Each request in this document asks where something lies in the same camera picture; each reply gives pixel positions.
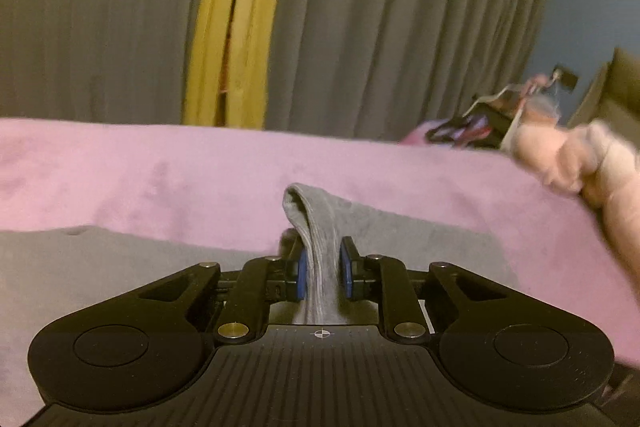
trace plush toy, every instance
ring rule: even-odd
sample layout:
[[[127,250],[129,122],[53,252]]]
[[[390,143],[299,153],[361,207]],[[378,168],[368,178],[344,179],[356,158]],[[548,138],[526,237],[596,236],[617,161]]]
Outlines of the plush toy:
[[[572,130],[523,124],[514,156],[538,172],[545,184],[582,191],[593,208],[602,208],[608,239],[631,273],[640,296],[640,162],[638,152],[593,121]]]

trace circular cap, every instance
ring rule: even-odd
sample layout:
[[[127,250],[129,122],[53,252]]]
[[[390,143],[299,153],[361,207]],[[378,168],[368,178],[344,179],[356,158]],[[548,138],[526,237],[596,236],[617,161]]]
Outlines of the circular cap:
[[[415,322],[402,322],[394,328],[394,331],[396,335],[400,335],[406,339],[416,339],[424,335],[426,329],[424,329],[423,325]]]
[[[218,334],[226,339],[241,339],[248,332],[249,328],[238,322],[229,322],[218,328]]]
[[[86,331],[74,344],[76,357],[98,367],[117,367],[145,354],[149,339],[130,326],[100,326]]]
[[[526,367],[548,367],[564,359],[569,350],[560,333],[533,324],[504,328],[495,336],[494,347],[505,359]]]

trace bed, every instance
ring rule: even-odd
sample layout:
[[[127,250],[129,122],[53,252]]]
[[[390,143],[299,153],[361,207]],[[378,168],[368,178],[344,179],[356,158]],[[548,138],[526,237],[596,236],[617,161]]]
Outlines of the bed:
[[[498,153],[222,128],[0,120],[4,230],[89,224],[266,255],[289,226],[282,195],[292,182],[494,234],[523,291],[594,322],[620,360],[640,363],[640,309],[596,218]],[[0,303],[0,319],[11,312]],[[3,427],[20,425],[41,405],[25,368],[30,339],[43,326],[1,331]]]

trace yellow curtain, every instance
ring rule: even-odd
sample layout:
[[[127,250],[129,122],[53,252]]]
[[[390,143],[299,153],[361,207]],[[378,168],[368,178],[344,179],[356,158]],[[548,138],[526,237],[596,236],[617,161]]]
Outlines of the yellow curtain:
[[[261,128],[277,0],[200,0],[191,48],[183,123],[214,125],[228,46],[226,124]]]

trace gray fabric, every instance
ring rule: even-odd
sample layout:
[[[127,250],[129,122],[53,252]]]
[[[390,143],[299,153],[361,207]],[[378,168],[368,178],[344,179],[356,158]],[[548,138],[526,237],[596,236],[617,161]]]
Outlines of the gray fabric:
[[[0,114],[180,123],[199,0],[0,0]]]
[[[397,257],[415,270],[426,270],[433,261],[448,261],[517,286],[516,276],[491,235],[382,212],[300,184],[287,189],[284,210],[308,251],[307,296],[294,318],[296,323],[377,321],[375,306],[350,303],[339,290],[338,248],[345,235],[353,237],[361,255]]]
[[[362,254],[402,259],[412,269],[431,261],[459,264],[515,287],[497,241],[351,203],[319,188],[293,185],[284,209],[308,249],[308,297],[302,306],[272,307],[275,323],[374,323],[375,306],[338,296],[338,241],[354,237]],[[257,253],[176,245],[77,227],[0,232],[0,425],[21,425],[42,406],[26,365],[29,343],[62,315],[150,283],[201,261],[240,269]]]
[[[398,139],[519,80],[543,0],[278,0],[266,127]]]

